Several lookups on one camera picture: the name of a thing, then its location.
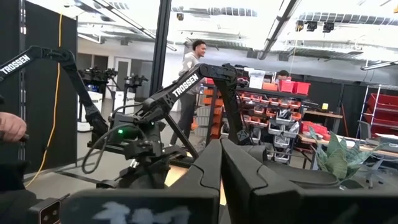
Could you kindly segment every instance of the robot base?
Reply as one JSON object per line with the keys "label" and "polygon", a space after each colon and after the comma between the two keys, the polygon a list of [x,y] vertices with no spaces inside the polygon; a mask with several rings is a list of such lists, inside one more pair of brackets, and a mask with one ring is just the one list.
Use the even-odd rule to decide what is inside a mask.
{"label": "robot base", "polygon": [[87,133],[93,130],[88,122],[77,122],[77,131],[79,133]]}

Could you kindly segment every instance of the black cable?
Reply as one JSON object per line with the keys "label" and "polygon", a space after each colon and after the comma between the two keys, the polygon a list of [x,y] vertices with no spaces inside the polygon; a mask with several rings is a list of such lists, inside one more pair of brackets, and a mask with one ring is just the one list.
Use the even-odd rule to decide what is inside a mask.
{"label": "black cable", "polygon": [[[120,125],[118,125],[118,126],[116,126],[116,127],[111,128],[109,131],[107,131],[105,134],[103,134],[103,135],[92,145],[92,147],[91,147],[91,148],[88,150],[88,152],[86,153],[86,155],[85,155],[85,157],[84,157],[84,159],[83,159],[83,163],[82,163],[82,165],[81,165],[81,169],[82,169],[82,171],[83,171],[84,174],[92,174],[92,173],[98,168],[98,166],[99,166],[99,164],[100,164],[100,162],[101,162],[101,159],[102,159],[102,155],[103,155],[103,153],[104,153],[104,151],[105,151],[106,143],[108,142],[107,137],[108,137],[109,135],[111,135],[114,131],[117,131],[119,128],[127,127],[127,126],[131,126],[131,127],[138,128],[137,126],[135,126],[135,125],[133,125],[133,124],[131,124],[131,123],[120,124]],[[139,129],[139,130],[140,130],[140,132],[141,132],[141,134],[142,134],[142,137],[146,138],[146,135],[144,134],[144,132],[143,132],[141,129]],[[97,161],[96,161],[95,164],[94,164],[94,168],[93,168],[92,170],[87,171],[87,170],[86,170],[86,163],[87,163],[87,160],[88,160],[88,158],[91,156],[91,153],[94,151],[94,149],[96,149],[97,145],[98,145],[101,141],[104,141],[104,144],[103,144],[103,146],[102,146],[102,148],[101,148],[101,152],[99,153],[99,156],[98,156],[98,158],[97,158]]]}
{"label": "black cable", "polygon": [[239,98],[239,102],[241,103],[241,106],[240,106],[240,110],[241,110],[241,118],[242,118],[242,121],[243,121],[243,124],[244,124],[244,127],[246,128],[246,130],[248,131],[248,133],[249,133],[249,138],[250,138],[250,141],[251,141],[251,143],[254,145],[254,141],[253,141],[253,138],[251,137],[251,130],[248,128],[248,125],[246,124],[246,122],[245,122],[245,120],[244,120],[244,116],[243,116],[243,103],[242,103],[242,99],[241,99],[241,97],[239,96],[239,94],[238,94],[238,92],[237,91],[235,91],[235,97],[238,97]]}

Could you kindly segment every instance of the man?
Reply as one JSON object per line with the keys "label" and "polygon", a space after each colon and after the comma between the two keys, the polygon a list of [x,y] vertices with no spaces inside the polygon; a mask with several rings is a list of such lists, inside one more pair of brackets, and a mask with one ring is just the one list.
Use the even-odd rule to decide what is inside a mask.
{"label": "man", "polygon": [[0,112],[0,131],[4,132],[3,141],[18,142],[26,132],[26,123],[16,115]]}
{"label": "man", "polygon": [[[182,62],[182,70],[178,75],[182,76],[192,67],[199,63],[199,58],[204,57],[206,53],[206,43],[202,40],[196,40],[192,44],[192,52],[184,55]],[[193,115],[195,114],[195,107],[197,104],[197,94],[199,93],[200,84],[192,87],[186,94],[180,98],[181,102],[181,117],[178,121],[178,126],[183,131],[184,135],[189,138],[191,133],[191,124],[193,123]],[[174,133],[170,145],[177,142],[177,135]]]}
{"label": "man", "polygon": [[[20,117],[0,112],[2,141],[18,142],[26,132],[26,123]],[[26,164],[0,164],[0,223],[29,223],[26,211],[38,201],[36,195],[25,190],[23,175]]]}
{"label": "man", "polygon": [[275,82],[276,82],[276,83],[279,83],[279,80],[286,80],[287,77],[290,76],[290,74],[289,74],[289,72],[286,71],[286,70],[281,70],[281,71],[279,71],[279,72],[276,73],[276,76],[277,76],[277,77],[276,77]]}

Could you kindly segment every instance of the finger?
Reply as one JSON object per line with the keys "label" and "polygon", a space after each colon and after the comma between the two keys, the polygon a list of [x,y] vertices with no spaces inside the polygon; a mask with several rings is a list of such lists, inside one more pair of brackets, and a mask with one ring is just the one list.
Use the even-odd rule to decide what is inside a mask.
{"label": "finger", "polygon": [[21,140],[22,137],[25,134],[25,131],[26,131],[25,126],[20,125],[18,130],[17,130],[17,133],[15,134],[14,138],[11,141],[19,141],[19,140]]}
{"label": "finger", "polygon": [[15,135],[18,133],[18,129],[19,129],[18,125],[16,125],[12,121],[7,121],[5,128],[6,128],[5,129],[6,134],[4,135],[4,140],[12,141],[15,138]]}

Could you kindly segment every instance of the parts storage rack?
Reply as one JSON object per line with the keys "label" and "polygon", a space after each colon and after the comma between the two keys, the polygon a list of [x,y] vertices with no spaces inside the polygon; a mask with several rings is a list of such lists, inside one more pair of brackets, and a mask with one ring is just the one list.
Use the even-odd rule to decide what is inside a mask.
{"label": "parts storage rack", "polygon": [[[371,93],[369,94],[369,89],[377,89],[377,93]],[[384,112],[384,113],[390,113],[390,114],[398,114],[398,105],[391,105],[390,103],[387,104],[382,104],[380,103],[380,99],[383,96],[386,95],[382,95],[380,94],[381,90],[390,90],[390,91],[398,91],[398,86],[392,86],[392,85],[368,85],[368,87],[366,88],[366,92],[365,92],[365,96],[364,96],[364,100],[363,100],[363,104],[362,104],[362,110],[361,110],[361,116],[359,118],[360,121],[363,120],[363,118],[365,118],[367,120],[367,122],[370,125],[370,128],[372,129],[372,126],[379,126],[379,127],[384,127],[384,128],[390,128],[390,129],[398,129],[398,122],[397,121],[391,121],[388,122],[388,120],[384,120],[384,119],[377,119],[376,118],[376,112]],[[368,100],[368,110],[365,111],[365,104],[366,99],[370,99]],[[359,125],[357,128],[357,132],[356,132],[356,137],[358,138],[359,136]]]}

